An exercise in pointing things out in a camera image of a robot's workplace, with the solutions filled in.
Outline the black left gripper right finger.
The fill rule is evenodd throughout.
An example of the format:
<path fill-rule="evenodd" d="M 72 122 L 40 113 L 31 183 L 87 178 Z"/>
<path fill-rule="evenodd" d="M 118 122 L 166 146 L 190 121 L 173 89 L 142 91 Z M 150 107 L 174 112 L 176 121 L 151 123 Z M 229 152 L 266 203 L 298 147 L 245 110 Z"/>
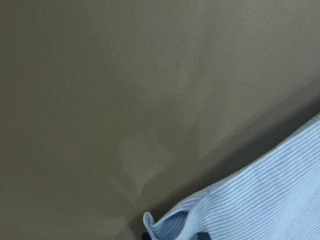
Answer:
<path fill-rule="evenodd" d="M 209 240 L 209 233 L 208 232 L 198 232 L 197 233 L 197 240 Z"/>

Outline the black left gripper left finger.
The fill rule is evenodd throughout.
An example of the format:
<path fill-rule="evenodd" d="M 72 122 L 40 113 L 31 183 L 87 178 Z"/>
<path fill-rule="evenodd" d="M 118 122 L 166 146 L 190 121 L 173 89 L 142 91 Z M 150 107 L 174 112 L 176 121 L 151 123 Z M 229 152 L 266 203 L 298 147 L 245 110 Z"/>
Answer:
<path fill-rule="evenodd" d="M 141 240 L 150 240 L 150 235 L 148 232 L 144 232 L 141 236 Z"/>

